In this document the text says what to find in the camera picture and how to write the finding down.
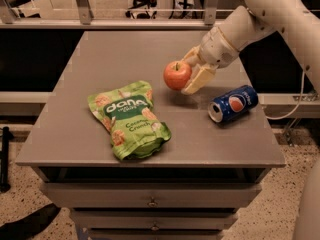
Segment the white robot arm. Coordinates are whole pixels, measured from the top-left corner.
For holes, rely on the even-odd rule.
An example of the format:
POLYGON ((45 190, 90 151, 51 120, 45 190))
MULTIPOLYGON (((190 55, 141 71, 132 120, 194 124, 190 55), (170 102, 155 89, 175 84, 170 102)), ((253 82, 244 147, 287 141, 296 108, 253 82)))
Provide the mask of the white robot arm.
MULTIPOLYGON (((302 72, 320 92, 320 20, 301 0, 244 0, 222 23, 214 26, 199 45, 183 57, 196 69, 183 88, 192 95, 207 84, 215 70, 233 62, 249 44, 278 32, 302 72)), ((309 171, 299 200, 290 239, 275 233, 251 236, 240 230, 234 240, 320 240, 320 159, 309 171)))

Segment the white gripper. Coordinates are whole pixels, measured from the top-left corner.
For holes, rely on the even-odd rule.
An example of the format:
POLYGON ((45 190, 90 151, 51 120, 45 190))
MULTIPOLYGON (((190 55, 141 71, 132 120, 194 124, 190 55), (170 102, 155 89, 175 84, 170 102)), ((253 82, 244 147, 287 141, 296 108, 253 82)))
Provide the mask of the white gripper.
POLYGON ((239 51, 225 38, 220 28, 213 27, 202 38, 200 46, 192 47, 182 58, 191 67, 195 66, 182 93, 192 95, 199 91, 214 78, 217 66, 227 67, 238 55, 239 51), (202 61, 208 64, 199 65, 202 61))

